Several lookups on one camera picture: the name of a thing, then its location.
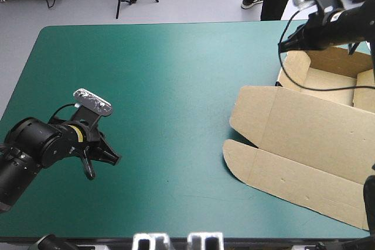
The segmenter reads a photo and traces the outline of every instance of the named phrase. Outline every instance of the table surface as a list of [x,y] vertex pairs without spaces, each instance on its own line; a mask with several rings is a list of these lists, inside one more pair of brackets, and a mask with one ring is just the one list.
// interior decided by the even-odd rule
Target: table surface
[[[100,129],[123,158],[118,166],[94,163],[93,181],[76,157],[42,170],[0,215],[0,236],[366,236],[246,186],[223,160],[224,140],[241,139],[229,125],[240,87],[275,83],[285,24],[44,28],[0,122],[0,138],[24,117],[47,121],[83,87],[112,103]],[[64,109],[62,117],[71,113]]]

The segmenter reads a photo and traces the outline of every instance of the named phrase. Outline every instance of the sneaker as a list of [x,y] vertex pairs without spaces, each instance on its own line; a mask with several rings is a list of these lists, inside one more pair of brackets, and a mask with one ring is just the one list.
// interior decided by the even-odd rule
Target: sneaker
[[246,0],[242,0],[241,8],[248,9],[253,7],[255,4],[263,3],[263,0],[254,0],[252,2],[247,2]]

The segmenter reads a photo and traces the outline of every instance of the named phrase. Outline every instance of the cardboard box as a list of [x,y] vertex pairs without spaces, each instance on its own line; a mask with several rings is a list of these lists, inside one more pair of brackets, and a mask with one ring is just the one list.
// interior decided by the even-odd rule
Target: cardboard box
[[[372,62],[333,47],[289,52],[285,66],[302,85],[329,88],[369,83]],[[375,114],[361,108],[375,109],[375,91],[305,91],[282,71],[278,82],[240,90],[230,125],[256,148],[226,140],[229,169],[249,186],[367,230],[363,183],[375,163]]]

